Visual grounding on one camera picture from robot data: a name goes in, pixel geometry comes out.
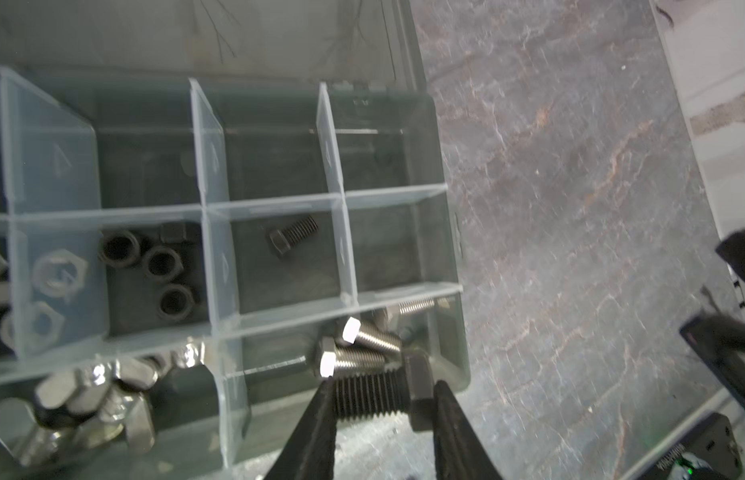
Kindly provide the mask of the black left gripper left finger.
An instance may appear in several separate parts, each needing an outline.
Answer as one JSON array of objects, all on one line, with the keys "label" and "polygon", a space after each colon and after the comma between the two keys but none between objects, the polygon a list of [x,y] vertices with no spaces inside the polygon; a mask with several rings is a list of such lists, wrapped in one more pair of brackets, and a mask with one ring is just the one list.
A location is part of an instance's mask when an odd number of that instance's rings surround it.
[{"label": "black left gripper left finger", "polygon": [[332,479],[336,450],[334,380],[320,384],[266,479]]}]

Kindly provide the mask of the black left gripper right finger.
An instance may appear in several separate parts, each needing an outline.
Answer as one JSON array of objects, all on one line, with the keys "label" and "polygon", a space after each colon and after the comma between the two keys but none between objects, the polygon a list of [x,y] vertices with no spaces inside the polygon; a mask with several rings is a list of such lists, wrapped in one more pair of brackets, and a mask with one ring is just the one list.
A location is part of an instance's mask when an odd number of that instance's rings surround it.
[{"label": "black left gripper right finger", "polygon": [[438,479],[494,479],[503,476],[494,466],[450,385],[434,387],[434,450]]}]

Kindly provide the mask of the steel hex bolt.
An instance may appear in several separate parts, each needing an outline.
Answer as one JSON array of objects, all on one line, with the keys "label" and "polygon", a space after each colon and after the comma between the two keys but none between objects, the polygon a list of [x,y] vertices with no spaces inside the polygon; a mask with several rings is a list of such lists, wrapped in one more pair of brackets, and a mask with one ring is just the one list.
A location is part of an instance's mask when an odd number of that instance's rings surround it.
[{"label": "steel hex bolt", "polygon": [[392,357],[403,352],[403,342],[398,336],[354,316],[336,322],[336,331],[338,340],[344,345],[362,346]]},{"label": "steel hex bolt", "polygon": [[413,315],[430,310],[436,306],[434,299],[400,302],[382,307],[374,312],[374,324],[382,331],[395,332],[402,322]]},{"label": "steel hex bolt", "polygon": [[323,337],[318,342],[316,371],[320,378],[379,372],[386,365],[387,358],[378,352],[338,347],[330,337]]}]

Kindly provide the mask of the steel wing nut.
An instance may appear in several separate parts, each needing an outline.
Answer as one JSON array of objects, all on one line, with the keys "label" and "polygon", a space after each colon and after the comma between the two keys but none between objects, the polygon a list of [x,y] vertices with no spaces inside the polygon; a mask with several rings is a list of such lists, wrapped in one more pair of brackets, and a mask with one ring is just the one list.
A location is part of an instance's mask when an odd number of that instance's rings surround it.
[{"label": "steel wing nut", "polygon": [[0,445],[24,468],[54,461],[74,439],[70,427],[44,426],[30,402],[20,398],[0,400]]},{"label": "steel wing nut", "polygon": [[206,364],[206,344],[190,342],[144,357],[124,357],[112,362],[116,381],[136,391],[154,388],[174,370],[187,370]]},{"label": "steel wing nut", "polygon": [[114,364],[94,363],[46,376],[34,390],[36,404],[45,410],[64,408],[73,416],[95,414],[112,387]]},{"label": "steel wing nut", "polygon": [[90,450],[126,436],[128,450],[146,454],[156,443],[152,407],[144,393],[112,386],[92,418],[76,428],[74,448]]}]

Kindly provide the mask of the black hex nut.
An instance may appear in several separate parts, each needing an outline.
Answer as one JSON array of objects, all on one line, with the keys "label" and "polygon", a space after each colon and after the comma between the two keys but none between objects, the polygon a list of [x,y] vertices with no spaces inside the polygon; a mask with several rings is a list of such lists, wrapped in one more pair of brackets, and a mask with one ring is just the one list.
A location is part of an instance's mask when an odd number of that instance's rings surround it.
[{"label": "black hex nut", "polygon": [[184,273],[184,262],[176,249],[157,245],[144,254],[142,270],[148,279],[158,284],[168,284]]},{"label": "black hex nut", "polygon": [[196,308],[196,294],[188,285],[168,284],[158,292],[158,317],[168,322],[186,321]]}]

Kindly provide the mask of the black flange nut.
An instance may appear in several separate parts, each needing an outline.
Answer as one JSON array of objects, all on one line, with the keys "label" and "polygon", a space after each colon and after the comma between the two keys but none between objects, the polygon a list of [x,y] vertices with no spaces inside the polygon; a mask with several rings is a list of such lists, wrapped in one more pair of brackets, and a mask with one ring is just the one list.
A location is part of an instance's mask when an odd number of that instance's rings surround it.
[{"label": "black flange nut", "polygon": [[141,257],[142,239],[130,230],[106,232],[100,240],[98,258],[114,269],[135,266]]}]

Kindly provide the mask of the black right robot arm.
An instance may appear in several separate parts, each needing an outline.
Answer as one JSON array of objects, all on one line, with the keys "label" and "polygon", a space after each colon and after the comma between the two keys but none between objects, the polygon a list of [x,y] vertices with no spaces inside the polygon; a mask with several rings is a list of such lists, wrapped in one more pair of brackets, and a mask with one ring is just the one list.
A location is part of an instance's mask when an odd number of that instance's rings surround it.
[{"label": "black right robot arm", "polygon": [[[738,286],[745,288],[745,229],[722,240],[716,254],[733,270]],[[680,334],[745,410],[745,321],[701,313]]]}]

